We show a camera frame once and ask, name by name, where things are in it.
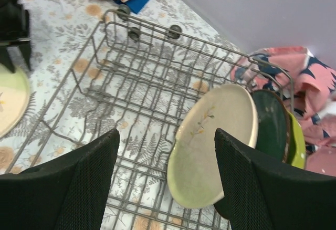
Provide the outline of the cream green plate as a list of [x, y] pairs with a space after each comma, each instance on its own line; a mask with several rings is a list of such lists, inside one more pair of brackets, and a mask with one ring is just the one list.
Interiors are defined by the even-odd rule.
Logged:
[[26, 73], [15, 67], [11, 73], [1, 65], [1, 137], [4, 137], [23, 117], [30, 100], [30, 84]]
[[224, 197], [215, 153], [220, 128], [251, 148], [258, 136], [258, 114], [250, 93], [223, 84], [204, 94], [179, 126], [167, 164], [171, 196], [187, 209], [207, 207]]

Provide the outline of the dark blue floral plate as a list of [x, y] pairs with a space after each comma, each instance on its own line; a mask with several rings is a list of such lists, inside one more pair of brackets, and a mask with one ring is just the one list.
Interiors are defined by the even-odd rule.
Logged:
[[288, 185], [284, 167], [290, 122], [280, 98], [268, 90], [251, 94], [258, 112], [253, 149], [223, 129], [215, 133], [215, 152], [224, 198], [216, 210], [233, 229], [274, 229], [273, 219], [285, 211]]

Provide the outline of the grey wire dish rack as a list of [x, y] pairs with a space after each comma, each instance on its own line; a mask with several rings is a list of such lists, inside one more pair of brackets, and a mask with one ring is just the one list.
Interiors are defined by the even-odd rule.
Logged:
[[131, 16], [120, 6], [104, 13], [86, 35], [84, 25], [57, 29], [84, 37], [71, 66], [53, 72], [53, 94], [27, 125], [1, 142], [14, 155], [2, 173], [25, 170], [64, 155], [116, 128], [120, 147], [102, 229], [230, 229], [213, 206], [185, 209], [171, 197], [166, 167], [175, 134], [202, 95], [224, 83], [252, 91], [257, 77], [283, 98], [282, 83], [265, 64], [238, 51]]

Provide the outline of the green polka dot plate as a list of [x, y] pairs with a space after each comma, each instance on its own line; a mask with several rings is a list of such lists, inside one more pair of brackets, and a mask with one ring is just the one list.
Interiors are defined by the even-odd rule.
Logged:
[[291, 132], [287, 163], [304, 170], [306, 166], [306, 142], [303, 131], [296, 117], [291, 112], [288, 112], [288, 115]]

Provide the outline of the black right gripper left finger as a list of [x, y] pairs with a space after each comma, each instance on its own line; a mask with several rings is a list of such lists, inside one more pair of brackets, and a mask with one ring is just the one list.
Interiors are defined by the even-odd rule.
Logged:
[[1, 229], [100, 229], [120, 134], [19, 174], [1, 175]]

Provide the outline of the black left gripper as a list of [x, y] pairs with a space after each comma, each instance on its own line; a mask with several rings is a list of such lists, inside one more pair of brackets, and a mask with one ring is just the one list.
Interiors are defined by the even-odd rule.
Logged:
[[19, 0], [1, 0], [1, 64], [11, 73], [15, 73], [16, 69], [6, 46], [16, 43], [28, 70], [31, 70], [28, 11]]

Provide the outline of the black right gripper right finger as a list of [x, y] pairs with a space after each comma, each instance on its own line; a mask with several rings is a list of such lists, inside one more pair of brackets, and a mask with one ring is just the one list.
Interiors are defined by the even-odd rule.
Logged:
[[335, 229], [335, 178], [283, 163], [215, 132], [224, 198], [214, 204], [232, 229]]

